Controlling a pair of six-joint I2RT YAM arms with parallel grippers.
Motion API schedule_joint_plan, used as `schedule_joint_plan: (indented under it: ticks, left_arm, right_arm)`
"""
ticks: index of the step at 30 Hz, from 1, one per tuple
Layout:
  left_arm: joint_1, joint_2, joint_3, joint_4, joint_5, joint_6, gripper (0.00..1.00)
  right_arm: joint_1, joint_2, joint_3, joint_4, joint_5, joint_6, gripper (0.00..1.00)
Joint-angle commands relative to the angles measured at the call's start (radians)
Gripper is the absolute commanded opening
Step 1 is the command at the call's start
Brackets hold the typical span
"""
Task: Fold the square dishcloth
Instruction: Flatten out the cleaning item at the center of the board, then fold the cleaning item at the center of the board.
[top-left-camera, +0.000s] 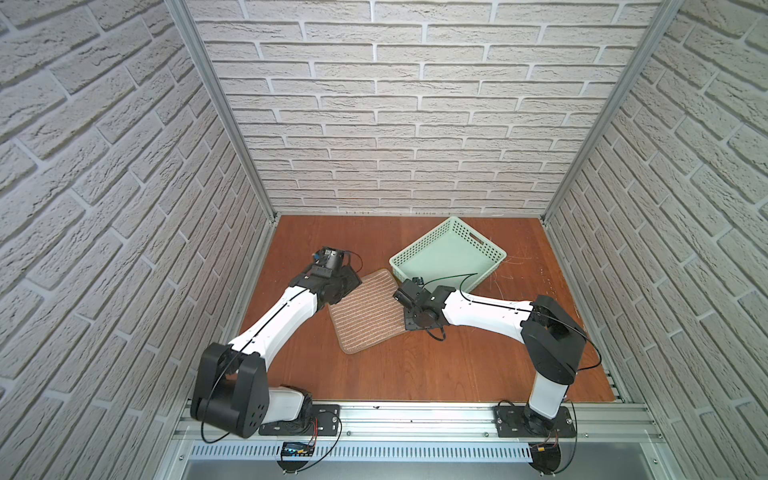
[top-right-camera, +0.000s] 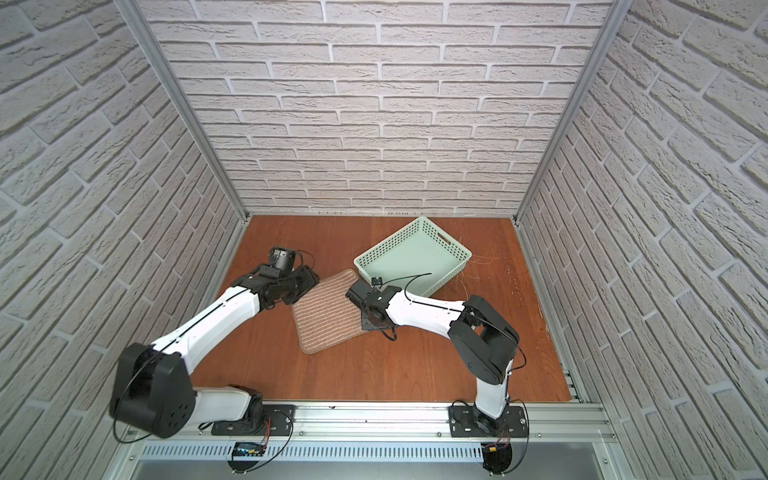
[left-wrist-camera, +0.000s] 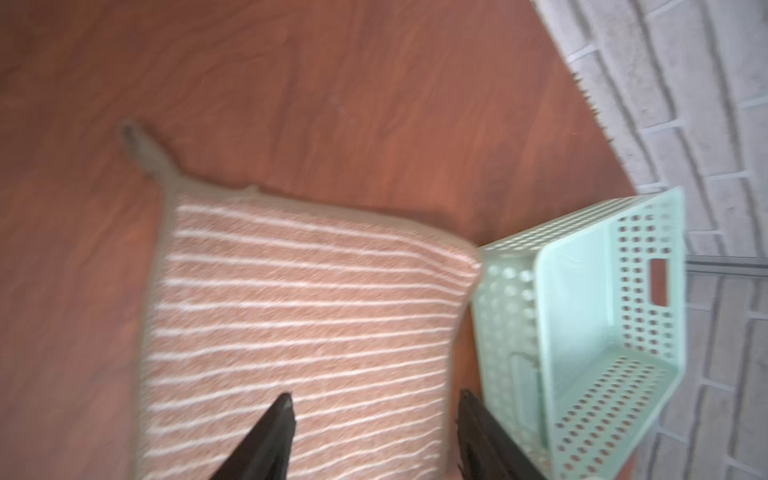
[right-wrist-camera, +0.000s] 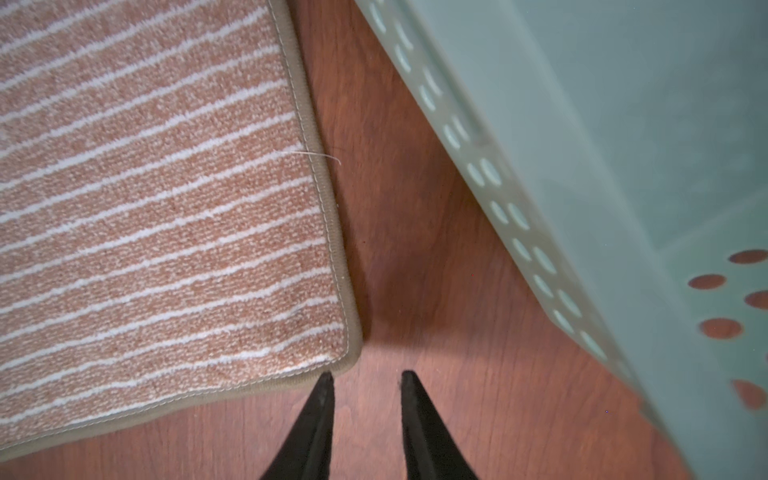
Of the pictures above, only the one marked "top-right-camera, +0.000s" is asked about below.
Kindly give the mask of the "striped brown white dishcloth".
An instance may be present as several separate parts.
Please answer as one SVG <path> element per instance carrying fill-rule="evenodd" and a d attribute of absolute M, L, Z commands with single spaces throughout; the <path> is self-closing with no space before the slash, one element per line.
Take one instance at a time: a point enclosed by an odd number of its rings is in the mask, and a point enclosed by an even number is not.
<path fill-rule="evenodd" d="M 316 354 L 363 335 L 361 311 L 346 293 L 359 280 L 352 269 L 322 279 L 292 306 L 299 346 Z"/>

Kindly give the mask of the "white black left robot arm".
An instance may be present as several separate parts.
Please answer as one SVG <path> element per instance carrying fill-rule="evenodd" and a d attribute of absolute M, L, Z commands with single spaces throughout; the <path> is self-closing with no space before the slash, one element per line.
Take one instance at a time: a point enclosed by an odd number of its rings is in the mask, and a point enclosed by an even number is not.
<path fill-rule="evenodd" d="M 126 347 L 109 405 L 113 421 L 163 439 L 189 423 L 210 424 L 214 434 L 259 433 L 266 424 L 259 392 L 237 386 L 197 389 L 191 374 L 241 324 L 278 303 L 296 303 L 318 283 L 307 265 L 288 271 L 263 264 L 174 331 L 148 345 Z"/>

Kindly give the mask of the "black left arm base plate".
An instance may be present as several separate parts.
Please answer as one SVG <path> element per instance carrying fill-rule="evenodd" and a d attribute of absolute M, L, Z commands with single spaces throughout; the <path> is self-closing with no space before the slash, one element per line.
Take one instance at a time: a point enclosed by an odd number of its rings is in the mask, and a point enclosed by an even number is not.
<path fill-rule="evenodd" d="M 266 436 L 287 437 L 293 428 L 296 406 L 292 404 L 258 404 L 249 409 L 245 417 L 236 421 L 214 422 L 213 436 Z"/>

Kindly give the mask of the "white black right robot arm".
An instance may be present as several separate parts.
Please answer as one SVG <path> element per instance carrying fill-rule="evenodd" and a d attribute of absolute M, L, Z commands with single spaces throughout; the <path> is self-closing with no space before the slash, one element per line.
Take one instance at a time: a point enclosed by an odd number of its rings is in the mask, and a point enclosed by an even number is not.
<path fill-rule="evenodd" d="M 476 379 L 479 417 L 502 417 L 520 336 L 487 300 L 477 295 L 465 301 L 438 300 L 392 285 L 377 288 L 364 280 L 356 281 L 346 298 L 360 310 L 366 331 L 412 327 L 449 339 Z"/>

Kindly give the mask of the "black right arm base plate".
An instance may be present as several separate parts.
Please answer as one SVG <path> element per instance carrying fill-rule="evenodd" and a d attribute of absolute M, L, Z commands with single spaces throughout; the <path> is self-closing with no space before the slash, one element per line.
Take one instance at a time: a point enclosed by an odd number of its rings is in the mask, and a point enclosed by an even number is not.
<path fill-rule="evenodd" d="M 491 418 L 469 404 L 451 405 L 448 423 L 454 438 L 522 439 L 529 434 L 528 415 L 522 405 L 516 404 L 507 404 L 499 418 Z"/>

